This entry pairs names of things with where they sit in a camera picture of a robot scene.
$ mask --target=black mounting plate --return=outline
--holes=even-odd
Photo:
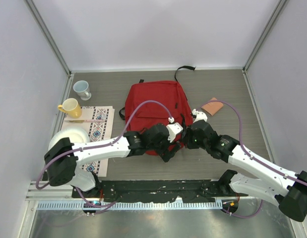
[[[103,180],[105,202],[174,202],[179,196],[184,203],[214,202],[214,197],[235,197],[233,191],[223,193],[218,181],[183,180]],[[73,190],[73,198],[79,198]]]

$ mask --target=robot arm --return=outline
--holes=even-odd
[[[238,166],[258,178],[248,178],[236,171],[226,171],[220,180],[225,181],[227,189],[268,201],[278,206],[291,219],[300,222],[304,220],[307,215],[307,186],[289,177],[307,183],[307,172],[297,174],[289,171],[246,147],[245,152],[239,141],[228,135],[218,135],[204,119],[194,121],[187,133],[188,149],[202,148],[213,158]]]
[[[71,143],[69,138],[63,138],[44,156],[45,163],[65,151],[74,152],[55,161],[47,169],[49,183],[51,186],[68,184],[80,188],[83,192],[97,192],[95,187],[99,184],[98,178],[94,173],[82,170],[83,165],[108,158],[143,155],[148,150],[155,150],[168,161],[175,154],[169,151],[168,147],[182,131],[179,123],[172,123],[167,126],[157,124],[141,134],[128,131],[118,140],[115,137],[90,143]],[[111,146],[106,146],[114,141],[116,142]]]

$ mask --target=yellow mug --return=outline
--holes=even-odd
[[[58,109],[68,114],[71,118],[79,118],[82,115],[82,109],[78,101],[74,98],[66,99],[63,105],[58,106]]]

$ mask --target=white mug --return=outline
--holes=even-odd
[[[73,86],[73,90],[78,94],[81,100],[86,101],[92,97],[92,94],[89,92],[89,84],[84,80],[76,82]]]

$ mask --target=patterned cloth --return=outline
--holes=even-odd
[[[62,129],[67,126],[82,127],[89,136],[90,142],[107,140],[112,136],[114,112],[112,106],[108,107],[82,107],[82,116],[75,120],[101,120],[100,122],[83,122],[83,123],[70,123],[63,121]],[[71,120],[71,117],[65,115],[64,120]],[[95,161],[90,164],[82,166],[83,170],[94,171],[98,177],[107,176],[108,159]]]

